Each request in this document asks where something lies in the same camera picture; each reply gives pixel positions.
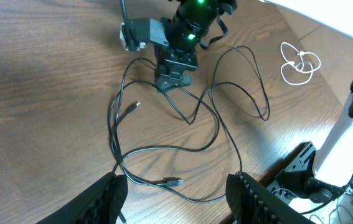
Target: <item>green indicator light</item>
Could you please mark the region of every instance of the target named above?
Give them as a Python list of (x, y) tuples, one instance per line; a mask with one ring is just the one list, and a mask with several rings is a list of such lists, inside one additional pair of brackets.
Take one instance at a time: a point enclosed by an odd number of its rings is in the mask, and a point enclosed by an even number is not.
[(194, 34), (189, 34), (189, 36), (187, 37), (189, 40), (194, 39), (195, 35)]

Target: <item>white wire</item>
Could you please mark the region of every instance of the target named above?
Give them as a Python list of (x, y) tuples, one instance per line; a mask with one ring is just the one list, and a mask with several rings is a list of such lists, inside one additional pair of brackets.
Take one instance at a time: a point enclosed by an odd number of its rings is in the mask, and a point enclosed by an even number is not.
[[(290, 46), (292, 49), (294, 49), (294, 50), (296, 51), (296, 55), (299, 55), (299, 57), (301, 58), (301, 62), (300, 62), (299, 64), (295, 65), (295, 62), (294, 62), (294, 61), (289, 61), (289, 60), (287, 60), (287, 58), (285, 57), (284, 52), (283, 52), (283, 45), (284, 45), (284, 44)], [(316, 70), (318, 70), (318, 69), (320, 68), (320, 66), (321, 66), (320, 58), (319, 58), (315, 53), (299, 51), (296, 47), (292, 46), (291, 44), (289, 44), (289, 43), (287, 43), (287, 42), (281, 43), (281, 45), (280, 45), (280, 51), (281, 51), (281, 55), (283, 56), (284, 60), (286, 61), (286, 63), (283, 64), (283, 65), (281, 66), (281, 68), (280, 68), (281, 76), (283, 77), (283, 80), (284, 80), (287, 84), (289, 84), (289, 85), (295, 85), (295, 86), (297, 86), (297, 85), (304, 85), (304, 84), (307, 84), (307, 83), (312, 79), (313, 72), (316, 71)], [(318, 65), (315, 69), (313, 68), (312, 63), (310, 63), (310, 62), (305, 62), (305, 61), (303, 60), (302, 56), (303, 56), (303, 55), (306, 55), (306, 54), (314, 55), (314, 56), (319, 60), (319, 65)], [(304, 66), (305, 63), (308, 63), (308, 64), (310, 65), (310, 67), (311, 67), (310, 71), (304, 71), (304, 70), (303, 70), (304, 67), (305, 67), (305, 66)], [(308, 78), (305, 82), (301, 82), (301, 83), (291, 83), (291, 82), (289, 82), (289, 81), (285, 78), (284, 73), (283, 73), (283, 68), (284, 68), (284, 66), (286, 66), (286, 65), (292, 66), (292, 67), (293, 67), (297, 72), (299, 72), (299, 73), (302, 73), (302, 74), (309, 74), (309, 73), (310, 73), (309, 78)]]

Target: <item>white cable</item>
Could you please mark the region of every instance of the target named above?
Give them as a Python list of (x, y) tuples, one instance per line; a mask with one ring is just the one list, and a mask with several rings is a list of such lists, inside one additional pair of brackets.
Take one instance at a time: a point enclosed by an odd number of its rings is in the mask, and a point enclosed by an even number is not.
[[(288, 46), (290, 46), (291, 48), (293, 48), (295, 51), (296, 51), (296, 55), (299, 55), (299, 57), (301, 58), (301, 62), (297, 65), (295, 65), (295, 62), (294, 61), (289, 61), (287, 60), (287, 58), (285, 57), (284, 55), (284, 52), (283, 52), (283, 45), (286, 44)], [(287, 43), (287, 42), (283, 42), (281, 43), (280, 45), (280, 51), (281, 51), (281, 55), (283, 56), (284, 60), (286, 61), (286, 63), (284, 65), (281, 66), (280, 68), (280, 72), (281, 72), (281, 76), (283, 77), (283, 80), (289, 84), (289, 85), (304, 85), (304, 84), (307, 84), (311, 79), (312, 79), (312, 76), (313, 76), (313, 72), (318, 70), (321, 66), (321, 61), (320, 61), (320, 58), (315, 54), (315, 53), (312, 53), (312, 52), (303, 52), (303, 51), (299, 51), (297, 48), (295, 48), (294, 46), (292, 46), (291, 44)], [(306, 55), (306, 54), (311, 54), (311, 55), (314, 55), (318, 60), (319, 60), (319, 66), (317, 66), (315, 69), (313, 68), (312, 66), (312, 63), (310, 62), (305, 62), (302, 58), (303, 55)], [(310, 71), (303, 71), (304, 69), (304, 64), (305, 63), (308, 63), (311, 67)], [(293, 68), (295, 68), (295, 70), (299, 73), (302, 73), (302, 74), (309, 74), (310, 73), (310, 76), (309, 78), (305, 81), (305, 82), (302, 82), (302, 83), (291, 83), (289, 81), (287, 81), (287, 79), (285, 78), (284, 76), (284, 73), (283, 73), (283, 68), (284, 66), (286, 65), (290, 65), (292, 66)]]

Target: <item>tangled black cable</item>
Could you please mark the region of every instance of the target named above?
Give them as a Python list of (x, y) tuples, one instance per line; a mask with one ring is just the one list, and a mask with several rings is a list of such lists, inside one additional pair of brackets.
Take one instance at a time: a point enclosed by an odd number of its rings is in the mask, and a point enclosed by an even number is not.
[[(267, 113), (267, 117), (266, 118), (264, 118), (263, 115), (260, 113), (259, 107), (258, 107), (255, 99), (246, 90), (244, 90), (241, 86), (239, 86), (238, 84), (232, 83), (232, 82), (221, 82), (221, 83), (216, 83), (215, 82), (215, 76), (216, 76), (217, 67), (219, 65), (219, 62), (223, 58), (223, 56), (226, 55), (231, 50), (236, 50), (240, 54), (242, 54), (241, 51), (238, 50), (239, 48), (246, 48), (252, 54), (253, 60), (254, 60), (255, 65), (257, 67), (258, 78), (259, 78), (259, 81), (260, 81), (260, 84), (261, 84), (261, 87), (262, 87), (262, 90), (263, 90), (263, 94), (264, 94), (265, 100), (266, 100), (266, 111), (264, 113), (264, 114)], [(109, 142), (110, 142), (111, 152), (112, 152), (114, 158), (116, 159), (116, 164), (114, 166), (113, 172), (116, 170), (116, 168), (118, 166), (120, 166), (122, 168), (123, 172), (125, 173), (125, 175), (129, 178), (129, 180), (131, 180), (135, 184), (148, 185), (148, 186), (157, 187), (157, 188), (160, 188), (160, 189), (163, 189), (163, 190), (167, 190), (168, 192), (174, 193), (174, 194), (180, 196), (181, 198), (186, 199), (186, 200), (188, 200), (190, 202), (209, 203), (209, 202), (214, 202), (214, 201), (220, 200), (221, 198), (225, 197), (225, 194), (223, 194), (223, 195), (221, 195), (219, 197), (210, 199), (210, 200), (198, 200), (198, 199), (193, 199), (193, 198), (186, 197), (185, 195), (179, 193), (178, 191), (168, 187), (164, 183), (159, 183), (159, 182), (154, 182), (154, 181), (150, 181), (150, 180), (145, 180), (145, 179), (143, 179), (141, 177), (138, 177), (137, 175), (134, 175), (133, 173), (131, 173), (125, 167), (125, 164), (124, 164), (123, 160), (124, 160), (124, 158), (126, 158), (128, 156), (132, 156), (133, 154), (136, 154), (138, 152), (153, 151), (153, 150), (160, 150), (160, 149), (162, 149), (162, 150), (172, 149), (172, 150), (187, 151), (187, 152), (200, 152), (200, 151), (203, 151), (203, 150), (209, 148), (212, 145), (212, 143), (216, 140), (216, 138), (218, 136), (218, 133), (219, 133), (219, 129), (220, 129), (220, 123), (221, 123), (222, 127), (224, 128), (225, 132), (228, 134), (231, 142), (233, 143), (233, 146), (234, 146), (234, 148), (236, 150), (236, 153), (238, 155), (238, 160), (239, 160), (239, 163), (240, 163), (240, 171), (242, 172), (243, 166), (242, 166), (241, 156), (240, 156), (240, 153), (238, 151), (237, 145), (235, 144), (235, 141), (234, 141), (232, 135), (230, 134), (229, 130), (227, 129), (226, 124), (224, 123), (224, 121), (223, 121), (223, 119), (222, 119), (222, 117), (221, 117), (221, 115), (220, 115), (220, 113), (219, 113), (219, 111), (218, 111), (218, 109), (216, 107), (215, 98), (214, 98), (214, 88), (217, 87), (217, 86), (220, 86), (220, 85), (228, 84), (228, 85), (233, 85), (233, 86), (241, 89), (253, 101), (253, 103), (255, 105), (255, 108), (257, 109), (257, 111), (259, 113), (260, 118), (262, 120), (264, 120), (264, 121), (267, 121), (269, 119), (269, 115), (270, 115), (270, 104), (269, 104), (269, 100), (268, 100), (268, 97), (267, 97), (267, 94), (266, 94), (266, 91), (265, 91), (265, 87), (263, 85), (263, 80), (262, 80), (262, 77), (261, 77), (261, 74), (260, 74), (260, 71), (259, 71), (259, 68), (258, 68), (257, 60), (256, 60), (256, 58), (254, 56), (254, 53), (252, 52), (252, 50), (249, 47), (244, 46), (244, 45), (231, 48), (231, 49), (227, 50), (226, 52), (224, 52), (220, 56), (220, 58), (218, 59), (218, 61), (216, 63), (216, 66), (215, 66), (215, 69), (214, 69), (214, 75), (213, 75), (213, 79), (212, 79), (212, 84), (211, 84), (210, 88), (206, 89), (206, 91), (204, 91), (201, 94), (200, 98), (195, 96), (195, 95), (193, 95), (192, 93), (190, 93), (186, 89), (184, 89), (182, 87), (179, 87), (182, 91), (184, 91), (189, 96), (195, 98), (198, 101), (197, 106), (195, 107), (195, 110), (194, 110), (194, 112), (192, 114), (193, 118), (192, 118), (191, 121), (189, 121), (181, 113), (181, 111), (173, 103), (173, 101), (170, 99), (170, 97), (168, 97), (168, 95), (162, 89), (160, 89), (156, 84), (151, 83), (151, 82), (149, 82), (147, 80), (134, 80), (134, 81), (129, 82), (128, 84), (125, 85), (126, 74), (128, 73), (128, 70), (129, 70), (130, 66), (135, 61), (138, 61), (138, 60), (144, 60), (144, 61), (149, 62), (151, 65), (156, 66), (155, 63), (153, 63), (152, 61), (150, 61), (147, 58), (140, 57), (140, 58), (136, 58), (136, 59), (132, 60), (129, 63), (129, 65), (127, 66), (127, 68), (125, 69), (125, 71), (124, 71), (122, 82), (121, 82), (121, 90), (116, 94), (116, 96), (114, 97), (113, 101), (110, 104), (110, 107), (108, 109), (107, 125), (108, 125), (108, 132), (109, 132), (109, 135), (110, 135)], [(197, 113), (198, 113), (199, 107), (200, 107), (201, 104), (203, 104), (210, 111), (210, 113), (214, 116), (216, 129), (215, 129), (214, 135), (212, 136), (212, 139), (205, 146), (203, 146), (203, 147), (201, 147), (199, 149), (189, 149), (189, 148), (179, 147), (179, 146), (158, 145), (158, 146), (139, 147), (139, 148), (133, 149), (133, 150), (127, 152), (126, 154), (122, 155), (121, 148), (120, 148), (120, 142), (119, 142), (118, 135), (117, 135), (117, 127), (121, 123), (121, 121), (123, 119), (125, 119), (126, 115), (131, 113), (139, 105), (139, 103), (129, 106), (126, 109), (126, 111), (123, 114), (120, 115), (121, 103), (122, 103), (122, 97), (123, 97), (124, 89), (127, 88), (128, 86), (134, 84), (134, 83), (147, 84), (147, 85), (152, 86), (155, 89), (157, 89), (157, 91), (160, 92), (168, 100), (168, 102), (171, 104), (171, 106), (176, 110), (176, 112), (181, 116), (181, 118), (188, 125), (193, 124), (193, 122), (195, 121), (195, 119), (197, 117)], [(209, 91), (211, 93), (211, 103), (212, 103), (212, 106), (214, 107), (214, 109), (212, 109), (206, 102), (204, 102), (202, 100), (204, 98), (205, 94), (207, 94)], [(116, 102), (118, 102), (118, 106), (117, 106), (117, 109), (116, 109), (116, 112), (115, 112), (115, 115), (114, 115), (113, 125), (111, 125), (111, 116), (113, 114), (113, 110), (114, 110), (114, 106), (115, 106)]]

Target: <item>wooden table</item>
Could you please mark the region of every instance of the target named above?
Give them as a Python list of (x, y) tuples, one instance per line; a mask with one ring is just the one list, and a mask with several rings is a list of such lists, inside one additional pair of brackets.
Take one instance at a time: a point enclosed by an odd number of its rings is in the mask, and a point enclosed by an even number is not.
[[(127, 6), (130, 17), (160, 18), (171, 17), (177, 3), (128, 0)], [(139, 53), (122, 49), (120, 13), (115, 0), (0, 0), (0, 223), (35, 223), (112, 169), (108, 101), (133, 58), (154, 60), (152, 47)], [(237, 89), (218, 88), (215, 98), (242, 154), (244, 171), (261, 180), (274, 175), (299, 143), (312, 141), (320, 147), (341, 106), (318, 73), (304, 86), (281, 79), (280, 43), (301, 46), (275, 6), (241, 0), (236, 13), (223, 19), (230, 33), (210, 50), (198, 50), (200, 67), (188, 89), (199, 95), (209, 85), (228, 45), (253, 49), (270, 99), (269, 121), (256, 118), (252, 102)], [(209, 37), (220, 33), (214, 24)], [(246, 56), (249, 60), (236, 52), (225, 56), (217, 81), (240, 84), (264, 110), (252, 58)], [(153, 81), (153, 72), (138, 63), (128, 74), (128, 80), (134, 78)], [(195, 100), (179, 90), (169, 95), (183, 113), (193, 111)], [(188, 126), (174, 118), (176, 113), (152, 88), (130, 88), (123, 106), (136, 100), (141, 106), (119, 128), (123, 152), (149, 144), (199, 147), (214, 131), (204, 108)], [(223, 194), (227, 174), (238, 170), (223, 130), (204, 152), (145, 152), (126, 164), (150, 180), (180, 177), (185, 182), (176, 189), (194, 198)], [(122, 211), (128, 223), (220, 223), (230, 217), (225, 199), (199, 205), (131, 182)]]

